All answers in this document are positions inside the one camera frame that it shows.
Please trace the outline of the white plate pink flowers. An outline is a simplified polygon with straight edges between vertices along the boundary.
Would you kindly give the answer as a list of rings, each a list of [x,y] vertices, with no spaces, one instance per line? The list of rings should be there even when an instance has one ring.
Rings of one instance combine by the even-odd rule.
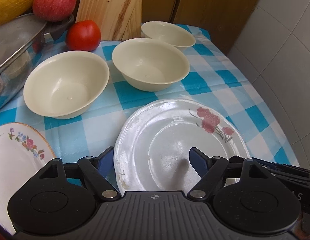
[[[116,182],[127,191],[188,192],[200,177],[189,161],[197,148],[209,157],[248,158],[237,129],[223,115],[186,99],[158,100],[125,122],[114,149]]]

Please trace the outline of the white plate gold rim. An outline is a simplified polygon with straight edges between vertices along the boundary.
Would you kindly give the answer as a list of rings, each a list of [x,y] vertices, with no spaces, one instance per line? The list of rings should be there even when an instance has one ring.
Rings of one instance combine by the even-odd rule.
[[[9,199],[55,157],[43,135],[31,126],[20,122],[0,126],[0,225],[9,233],[15,233],[7,212]]]

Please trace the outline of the cream bowl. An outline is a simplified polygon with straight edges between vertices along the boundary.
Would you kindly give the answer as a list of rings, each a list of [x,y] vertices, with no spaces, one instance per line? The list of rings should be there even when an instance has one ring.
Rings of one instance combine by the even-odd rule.
[[[143,23],[141,32],[146,38],[163,41],[181,51],[196,44],[194,36],[189,31],[168,22],[150,21]]]
[[[109,81],[104,59],[87,51],[68,51],[39,64],[28,76],[23,97],[35,114],[71,119],[84,113]]]
[[[121,42],[112,52],[112,61],[130,85],[146,92],[164,90],[190,72],[190,63],[180,50],[150,38]]]

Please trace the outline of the blue white checkered tablecloth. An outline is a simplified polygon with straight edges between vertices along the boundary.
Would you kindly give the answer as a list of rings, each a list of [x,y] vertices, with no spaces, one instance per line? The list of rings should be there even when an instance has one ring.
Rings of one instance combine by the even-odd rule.
[[[159,92],[143,92],[129,85],[111,61],[115,41],[102,42],[96,53],[107,61],[110,80],[105,91],[81,116],[68,120],[32,113],[18,93],[0,110],[0,126],[21,122],[38,130],[54,153],[66,163],[99,155],[115,144],[126,119],[138,108],[158,99],[188,98],[221,113],[240,132],[250,155],[266,161],[298,165],[282,128],[262,97],[240,70],[212,42],[209,33],[187,25],[196,39],[185,50],[190,73]]]

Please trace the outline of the red tomato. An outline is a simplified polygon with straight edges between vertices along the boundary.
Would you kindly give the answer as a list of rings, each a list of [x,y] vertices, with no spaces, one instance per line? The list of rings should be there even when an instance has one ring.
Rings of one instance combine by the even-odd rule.
[[[101,42],[101,31],[91,20],[76,22],[66,34],[66,45],[69,50],[94,51]]]

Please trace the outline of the steel pot with lid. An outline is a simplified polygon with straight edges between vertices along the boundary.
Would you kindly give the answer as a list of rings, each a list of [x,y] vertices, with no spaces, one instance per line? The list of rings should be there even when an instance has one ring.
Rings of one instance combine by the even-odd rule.
[[[0,26],[0,109],[23,88],[45,44],[59,39],[73,22],[73,15],[47,22],[25,14]]]

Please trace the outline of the wooden cabinet doors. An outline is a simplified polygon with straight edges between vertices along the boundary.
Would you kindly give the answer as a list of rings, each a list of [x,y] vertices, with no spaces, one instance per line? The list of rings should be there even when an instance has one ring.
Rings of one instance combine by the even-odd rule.
[[[205,29],[213,43],[228,52],[258,0],[142,0],[141,24],[164,21]],[[74,11],[75,19],[80,0]]]

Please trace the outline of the wooden knife block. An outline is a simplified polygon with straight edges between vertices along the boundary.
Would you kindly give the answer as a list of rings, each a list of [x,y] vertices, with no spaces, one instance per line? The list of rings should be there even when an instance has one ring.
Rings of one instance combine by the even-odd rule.
[[[76,22],[94,21],[103,41],[141,37],[142,0],[80,0]]]

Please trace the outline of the red apple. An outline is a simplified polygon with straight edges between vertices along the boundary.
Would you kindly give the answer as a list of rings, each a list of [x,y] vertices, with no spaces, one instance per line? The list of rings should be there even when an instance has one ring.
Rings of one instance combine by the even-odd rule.
[[[59,22],[69,17],[75,9],[76,0],[34,0],[35,16],[49,22]]]

